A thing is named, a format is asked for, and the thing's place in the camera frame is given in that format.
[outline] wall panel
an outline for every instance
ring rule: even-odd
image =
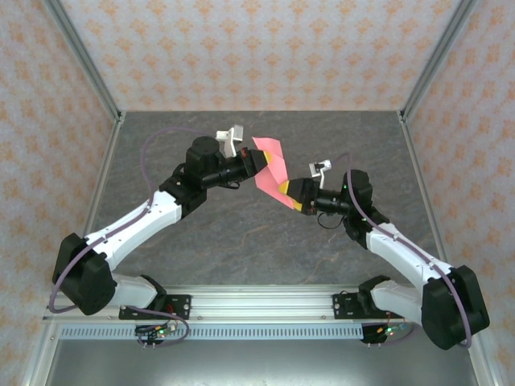
[[[15,385],[113,122],[40,0],[0,2],[0,64],[0,384]]]
[[[400,109],[458,0],[64,0],[120,109]]]
[[[481,1],[425,96],[410,131],[455,265],[480,279],[515,380],[515,8]]]

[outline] pink fabric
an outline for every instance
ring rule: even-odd
[[[272,158],[270,164],[254,177],[256,186],[267,195],[274,197],[278,202],[293,209],[293,199],[279,191],[279,185],[288,180],[286,163],[282,156],[281,142],[273,138],[252,137],[252,139],[259,150],[270,153]]]

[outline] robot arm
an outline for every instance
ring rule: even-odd
[[[197,209],[211,187],[237,189],[266,166],[260,150],[243,148],[236,152],[232,144],[241,131],[231,129],[219,139],[226,154],[220,152],[215,138],[197,138],[187,150],[185,163],[159,186],[152,199],[104,229],[80,238],[73,233],[61,243],[52,276],[57,283],[61,273],[78,253],[94,244],[64,278],[61,290],[86,315],[107,305],[136,306],[160,311],[166,291],[152,278],[126,277],[112,273],[135,248],[161,229],[175,224]]]
[[[323,177],[323,172],[330,167],[329,161],[311,164],[311,175]],[[357,306],[366,314],[377,310],[390,311],[416,322],[436,346],[449,349],[462,342],[466,334],[459,308],[442,273],[449,278],[463,304],[471,333],[475,334],[488,327],[488,312],[476,275],[465,265],[454,268],[440,261],[404,237],[373,206],[373,189],[368,175],[361,170],[352,170],[351,173],[356,201],[380,229],[371,226],[353,205],[347,174],[341,191],[325,190],[323,179],[319,183],[313,178],[287,181],[280,186],[280,190],[295,200],[295,208],[305,215],[311,216],[318,212],[342,215],[345,231],[352,240],[388,261],[413,285],[406,287],[389,277],[375,277],[359,286]]]

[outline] metal frame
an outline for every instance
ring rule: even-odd
[[[95,216],[97,215],[98,205],[100,204],[100,199],[102,196],[102,192],[104,190],[105,180],[107,179],[114,151],[116,150],[118,134],[120,133],[120,128],[122,127],[123,121],[125,119],[126,112],[124,111],[121,112],[120,117],[117,117],[117,119],[114,121],[113,128],[111,130],[111,135],[107,142],[107,146],[105,147],[104,157],[101,162],[100,170],[98,171],[97,181],[95,183],[95,190],[93,191],[91,202],[88,206],[89,211],[84,224],[83,236],[91,233],[93,229],[93,222],[95,220]]]
[[[348,339],[344,334],[327,332],[339,328],[345,332],[350,329],[352,339],[362,334],[362,322],[388,322],[387,319],[334,319],[332,295],[341,290],[356,292],[357,288],[342,285],[178,285],[166,288],[169,294],[191,294],[192,302],[188,323],[196,330],[220,331],[260,328],[262,331],[277,329],[307,329],[318,331],[313,336],[297,339]],[[58,295],[58,308],[69,306],[71,302],[63,294]],[[79,310],[65,314],[52,314],[48,309],[43,316],[44,329],[34,349],[23,379],[23,386],[46,384],[52,368],[61,332],[70,326],[89,326],[89,332],[112,326],[114,330],[133,326],[134,320],[118,319],[119,309],[107,307],[101,312],[84,316]],[[159,323],[146,320],[145,324]],[[284,339],[282,336],[265,336],[266,339]]]
[[[363,328],[359,323],[314,324],[191,324],[188,341],[192,340],[320,340],[320,339],[363,339]],[[59,340],[130,340],[136,339],[132,324],[64,324]],[[182,324],[164,340],[176,340],[183,336],[186,327]]]
[[[455,13],[451,17],[451,21],[447,25],[442,37],[436,44],[435,50],[431,54],[426,67],[423,69],[422,74],[417,80],[413,91],[408,97],[406,106],[402,110],[402,116],[406,121],[410,119],[416,110],[418,103],[422,100],[425,95],[431,81],[435,77],[440,65],[445,59],[446,54],[451,49],[452,44],[458,37],[463,25],[468,21],[468,16],[472,12],[472,9],[477,4],[477,0],[462,0],[458,5]]]
[[[411,135],[410,131],[408,130],[406,119],[402,116],[401,111],[397,111],[397,115],[402,127],[402,133],[404,134],[404,138],[406,140],[408,152],[410,153],[411,163],[413,164],[415,176],[417,177],[418,188],[420,189],[420,193],[422,194],[422,201],[424,202],[424,207],[426,207],[427,218],[429,219],[429,225],[431,226],[431,231],[433,232],[433,237],[435,238],[435,244],[436,249],[438,250],[439,259],[441,261],[448,262],[449,259],[447,250],[445,248],[445,243],[443,242],[442,235],[440,234],[440,226],[438,224],[435,213],[433,212],[433,207],[431,206],[431,202],[429,200],[429,194],[427,193],[426,184],[424,183],[424,178],[422,176],[422,168],[418,163],[417,154],[415,153],[413,141],[411,140]]]
[[[70,20],[68,13],[64,9],[63,4],[60,0],[43,0],[47,6],[48,12],[54,18],[57,26],[63,32],[68,46],[72,49],[77,60],[79,60],[80,66],[84,69],[84,72],[91,81],[93,88],[97,92],[101,99],[105,110],[111,115],[113,119],[118,118],[119,110],[116,103],[111,95],[111,92],[107,89],[97,66],[89,56],[86,46],[82,42],[79,34],[77,33],[72,21]]]
[[[101,102],[107,112],[115,120],[113,132],[105,150],[101,169],[97,176],[97,185],[90,203],[89,214],[84,225],[84,234],[90,233],[95,215],[97,214],[101,194],[104,189],[105,180],[109,173],[109,167],[116,149],[117,137],[125,119],[125,114],[120,113],[114,99],[107,89],[99,71],[93,60],[89,56],[84,43],[72,25],[66,10],[60,0],[43,0],[57,25],[64,33],[66,40],[73,53],[80,62],[95,88]],[[435,237],[435,243],[439,252],[439,257],[447,261],[447,251],[445,243],[439,232],[439,225],[432,210],[431,203],[427,194],[426,184],[424,183],[422,171],[414,152],[413,142],[408,130],[408,120],[414,114],[418,104],[424,97],[431,81],[440,65],[443,63],[446,54],[455,42],[462,26],[467,22],[468,16],[472,12],[477,0],[462,0],[453,14],[446,30],[436,45],[431,58],[422,71],[412,93],[410,94],[406,106],[398,112],[402,132],[405,135],[406,144],[410,152],[411,161],[414,165],[418,185],[422,192],[422,199],[426,207],[430,221],[431,230]],[[224,325],[245,325],[251,323],[285,324],[296,323],[310,325],[330,326],[335,323],[332,313],[332,296],[341,290],[355,291],[356,289],[346,289],[338,285],[260,285],[260,286],[180,286],[167,288],[168,293],[187,293],[195,297],[192,307],[192,325],[215,326],[223,323]],[[57,298],[56,305],[64,306],[70,304],[69,300],[63,295]],[[50,372],[52,360],[56,352],[57,343],[61,335],[62,326],[65,323],[86,323],[86,324],[106,324],[120,325],[134,324],[131,321],[120,321],[117,319],[118,309],[105,309],[102,312],[85,317],[80,311],[71,311],[66,314],[54,315],[49,311],[43,317],[44,329],[41,339],[36,344],[32,353],[27,372],[23,379],[23,385],[45,384]],[[359,320],[339,321],[343,324],[359,323]],[[489,331],[483,331],[474,336],[474,343],[470,349],[472,365],[476,372],[476,377],[480,385],[502,385],[499,369],[485,354],[485,347],[492,344]]]
[[[436,219],[431,202],[429,200],[426,184],[424,183],[424,178],[422,175],[422,169],[420,168],[417,155],[414,151],[414,145],[413,141],[411,140],[410,130],[406,122],[406,117],[403,117],[402,112],[400,111],[398,112],[398,117],[399,122],[401,123],[402,132],[404,133],[404,137],[406,139],[408,151],[410,152],[411,162],[413,163],[415,175],[417,176],[418,186],[422,193],[422,200],[424,201],[424,206],[426,207],[431,230],[435,237],[436,248],[438,250],[440,260],[449,261],[448,257],[450,256],[450,253],[448,253],[447,246],[443,242],[442,235],[439,231],[441,227],[439,226],[439,222]],[[491,350],[487,349],[487,346],[491,345],[491,342],[492,334],[490,330],[481,331],[479,334],[474,335],[472,346],[468,350],[472,361],[472,367],[474,368],[477,382],[480,386],[503,386],[498,366],[496,365],[495,361],[492,360],[492,358],[489,358],[486,355],[486,352],[491,352]]]
[[[178,285],[166,287],[169,294],[190,294],[192,324],[245,324],[245,323],[333,323],[332,295],[341,290],[356,292],[357,288],[344,285]],[[72,303],[63,294],[58,295],[56,307]],[[79,310],[65,314],[52,314],[46,310],[45,322],[66,323],[133,323],[118,320],[119,309],[106,307],[95,315],[84,316]],[[374,319],[386,322],[387,319]],[[365,320],[348,320],[356,323]]]

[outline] cable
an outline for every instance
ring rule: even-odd
[[[237,191],[240,188],[240,183],[238,181],[232,181],[231,183],[226,183],[225,185],[220,185],[224,189],[233,189]]]
[[[150,181],[150,178],[149,178],[149,176],[148,176],[148,174],[146,172],[146,168],[145,168],[146,150],[147,150],[148,146],[150,145],[150,143],[154,139],[156,139],[157,137],[159,137],[159,136],[161,136],[161,135],[163,135],[165,133],[170,133],[172,131],[187,131],[189,133],[197,133],[197,134],[208,135],[209,136],[209,134],[203,133],[203,132],[201,132],[199,130],[195,130],[195,129],[189,129],[189,128],[186,128],[186,127],[170,127],[170,128],[166,128],[166,129],[161,129],[160,131],[157,131],[157,132],[153,133],[152,135],[150,135],[146,139],[145,144],[142,147],[142,152],[141,152],[141,156],[140,156],[140,159],[139,159],[139,165],[141,167],[142,175],[143,175],[143,178],[145,179],[146,187],[148,189],[149,199],[148,199],[147,206],[145,207],[145,209],[142,210],[142,212],[139,215],[134,217],[132,220],[129,220],[125,224],[120,225],[118,228],[115,228],[111,232],[106,233],[103,237],[95,240],[94,242],[89,244],[86,248],[82,249],[77,254],[77,256],[75,256],[68,263],[66,268],[63,269],[63,272],[58,277],[58,279],[56,281],[56,284],[54,285],[54,288],[51,291],[50,300],[48,301],[48,309],[53,314],[62,314],[64,312],[67,312],[67,311],[70,311],[70,310],[75,310],[77,308],[77,306],[68,306],[68,307],[56,309],[56,298],[57,298],[57,294],[58,294],[58,292],[60,290],[60,287],[63,284],[64,279],[70,273],[70,271],[73,269],[73,267],[80,261],[80,259],[82,259],[86,255],[86,253],[88,253],[89,251],[94,249],[100,243],[103,243],[104,241],[107,241],[110,237],[116,235],[117,233],[123,231],[124,229],[127,229],[131,225],[136,224],[150,210],[150,208],[152,207],[152,203],[154,202],[154,190],[152,188],[152,182]]]
[[[127,308],[130,308],[131,310],[134,310],[137,312],[141,312],[142,314],[166,316],[167,318],[174,319],[175,321],[181,322],[186,327],[186,331],[184,332],[184,334],[182,334],[182,336],[178,337],[177,339],[163,342],[155,347],[166,347],[166,346],[172,346],[177,343],[181,343],[183,340],[186,339],[186,337],[190,334],[190,331],[192,330],[190,328],[190,325],[178,315],[172,315],[172,314],[168,314],[167,312],[161,312],[161,311],[145,310],[143,308],[138,308],[138,307],[133,307],[133,306],[127,306]],[[145,342],[143,342],[143,340],[142,340],[141,335],[138,335],[138,343],[140,345],[142,345],[143,347],[146,346]]]
[[[374,322],[374,323],[361,323],[361,325],[363,327],[367,327],[367,326],[384,326],[385,324],[384,323]],[[399,339],[395,339],[395,340],[391,340],[391,341],[388,340],[389,338],[387,338],[386,342],[381,343],[381,347],[383,347],[383,346],[393,346],[393,345],[395,345],[397,343],[405,342],[409,337],[414,335],[415,331],[418,331],[418,324],[413,323],[413,324],[411,324],[411,330],[409,330],[406,333],[406,335],[402,336]]]
[[[171,175],[179,175],[180,171],[184,168],[184,166],[186,166],[185,162],[180,163],[179,165],[177,165],[177,167],[174,169],[174,171],[173,171],[173,173]]]
[[[393,240],[398,241],[399,243],[406,246],[408,249],[410,249],[412,252],[414,252],[417,256],[419,256],[425,263],[427,263],[432,269],[434,269],[438,275],[440,275],[451,291],[452,297],[454,298],[454,301],[456,305],[458,306],[459,315],[461,316],[461,320],[463,322],[463,326],[465,328],[465,344],[460,343],[459,345],[464,348],[470,348],[472,345],[472,332],[470,330],[470,325],[468,324],[468,318],[467,318],[467,312],[465,311],[464,304],[461,302],[461,299],[459,298],[458,292],[456,291],[456,288],[452,285],[451,280],[447,277],[447,275],[442,271],[440,267],[437,265],[431,266],[431,260],[421,253],[417,248],[415,248],[413,245],[411,245],[408,241],[404,240],[401,237],[395,237],[395,235],[391,232],[388,232],[386,229],[381,228],[379,225],[374,223],[372,219],[370,219],[366,213],[361,209],[360,205],[358,204],[356,200],[356,196],[354,195],[354,190],[352,189],[352,155],[350,153],[343,153],[341,156],[338,157],[342,158],[344,156],[348,157],[348,170],[347,170],[347,183],[348,183],[348,192],[351,196],[351,201],[356,210],[360,213],[360,215],[367,220],[367,222],[375,229],[377,229],[379,232],[383,233],[384,235],[387,235]]]
[[[335,160],[331,162],[331,164],[336,165],[337,163],[340,163],[342,159],[344,159],[345,157],[348,157],[349,155],[350,154],[347,152],[342,153],[338,157],[336,157]]]
[[[319,225],[320,225],[322,228],[324,228],[324,229],[328,229],[328,230],[330,230],[330,231],[331,231],[331,230],[333,230],[333,229],[337,229],[337,228],[338,228],[338,227],[339,227],[339,226],[344,222],[344,216],[341,216],[341,219],[340,219],[340,221],[338,221],[338,224],[337,224],[336,226],[334,226],[334,227],[326,227],[325,225],[323,225],[323,224],[320,222],[320,217],[321,217],[322,215],[326,215],[326,216],[328,216],[328,214],[327,214],[325,211],[323,211],[322,213],[320,213],[320,214],[316,217],[316,222],[317,222],[317,223],[319,223]]]
[[[174,307],[172,307],[171,304],[168,304],[166,309],[170,314],[172,314],[172,315],[174,314]],[[175,320],[175,329],[177,329],[178,326],[179,326],[179,323]]]

